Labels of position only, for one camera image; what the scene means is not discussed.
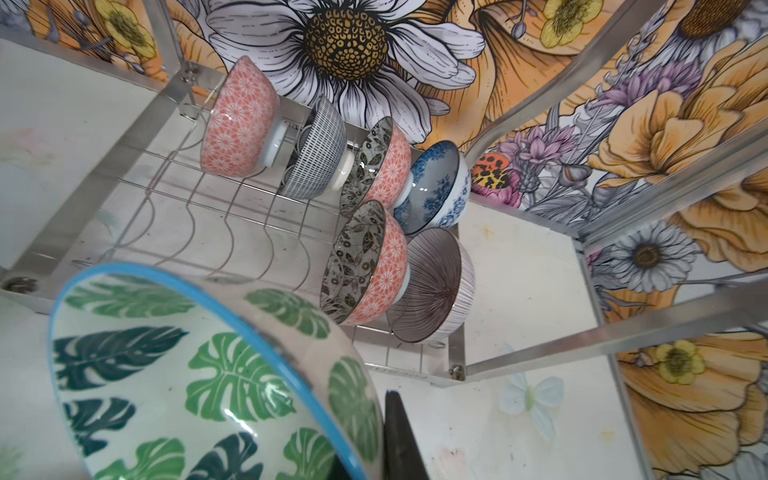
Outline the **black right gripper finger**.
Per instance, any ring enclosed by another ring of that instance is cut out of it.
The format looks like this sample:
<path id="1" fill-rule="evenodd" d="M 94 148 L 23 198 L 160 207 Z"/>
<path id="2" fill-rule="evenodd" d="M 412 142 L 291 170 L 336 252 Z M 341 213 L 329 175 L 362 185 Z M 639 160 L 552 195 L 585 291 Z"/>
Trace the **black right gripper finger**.
<path id="1" fill-rule="evenodd" d="M 388 390 L 384 420 L 385 474 L 391 480 L 429 480 L 400 394 Z"/>

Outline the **green leaf pattern bowl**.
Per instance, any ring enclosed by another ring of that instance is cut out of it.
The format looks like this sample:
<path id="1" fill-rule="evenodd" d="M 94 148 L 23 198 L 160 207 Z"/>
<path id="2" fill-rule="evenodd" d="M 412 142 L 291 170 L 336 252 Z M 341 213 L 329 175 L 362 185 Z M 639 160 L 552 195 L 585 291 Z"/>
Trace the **green leaf pattern bowl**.
<path id="1" fill-rule="evenodd" d="M 375 386 L 347 334 L 262 282 L 89 268 L 50 315 L 56 399 L 94 479 L 381 479 Z"/>

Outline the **blue floral bowl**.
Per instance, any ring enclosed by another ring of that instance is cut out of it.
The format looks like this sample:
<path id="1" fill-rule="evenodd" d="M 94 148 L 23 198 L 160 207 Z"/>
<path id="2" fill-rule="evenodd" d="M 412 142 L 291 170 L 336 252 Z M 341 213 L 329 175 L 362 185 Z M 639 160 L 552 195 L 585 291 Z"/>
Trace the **blue floral bowl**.
<path id="1" fill-rule="evenodd" d="M 471 172 L 458 147 L 439 141 L 420 155 L 410 174 L 408 196 L 393 212 L 404 234 L 458 224 L 471 192 Z"/>

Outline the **dark blue petal bowl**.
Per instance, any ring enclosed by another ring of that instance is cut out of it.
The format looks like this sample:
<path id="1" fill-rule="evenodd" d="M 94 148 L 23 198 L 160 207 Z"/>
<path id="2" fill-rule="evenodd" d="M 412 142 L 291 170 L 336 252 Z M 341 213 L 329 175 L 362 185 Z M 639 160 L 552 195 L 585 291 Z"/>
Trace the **dark blue petal bowl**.
<path id="1" fill-rule="evenodd" d="M 331 102 L 321 96 L 299 130 L 278 194 L 310 200 L 326 190 L 339 191 L 353 164 L 345 122 Z"/>

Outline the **black leaf pink-outside bowl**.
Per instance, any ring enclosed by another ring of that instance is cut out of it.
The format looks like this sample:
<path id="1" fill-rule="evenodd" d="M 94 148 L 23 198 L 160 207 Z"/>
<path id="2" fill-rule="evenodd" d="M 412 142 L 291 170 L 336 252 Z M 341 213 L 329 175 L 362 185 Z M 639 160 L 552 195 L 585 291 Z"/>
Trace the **black leaf pink-outside bowl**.
<path id="1" fill-rule="evenodd" d="M 242 56 L 209 117 L 200 166 L 208 174 L 250 177 L 274 164 L 286 131 L 272 82 L 249 56 Z"/>

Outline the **black leaf pattern bowl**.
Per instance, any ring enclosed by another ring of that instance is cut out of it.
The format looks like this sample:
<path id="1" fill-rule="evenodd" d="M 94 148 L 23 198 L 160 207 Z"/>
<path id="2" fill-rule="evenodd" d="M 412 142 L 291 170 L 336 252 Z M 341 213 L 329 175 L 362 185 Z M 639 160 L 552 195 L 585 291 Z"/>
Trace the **black leaf pattern bowl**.
<path id="1" fill-rule="evenodd" d="M 412 188 L 412 152 L 405 134 L 390 116 L 370 130 L 354 156 L 350 175 L 341 188 L 340 213 L 350 217 L 368 200 L 393 211 Z"/>
<path id="2" fill-rule="evenodd" d="M 338 325 L 361 325 L 383 315 L 409 280 L 407 241 L 377 200 L 360 204 L 338 234 L 324 271 L 321 310 Z"/>

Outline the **pink striped bowl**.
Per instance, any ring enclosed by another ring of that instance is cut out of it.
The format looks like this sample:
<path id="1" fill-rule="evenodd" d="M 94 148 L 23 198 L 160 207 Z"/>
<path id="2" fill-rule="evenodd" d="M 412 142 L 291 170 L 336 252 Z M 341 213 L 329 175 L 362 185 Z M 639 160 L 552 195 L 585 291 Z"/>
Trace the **pink striped bowl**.
<path id="1" fill-rule="evenodd" d="M 387 311 L 391 332 L 400 341 L 424 344 L 446 339 L 472 309 L 475 269 L 466 248 L 451 231 L 429 228 L 407 245 L 407 288 Z"/>

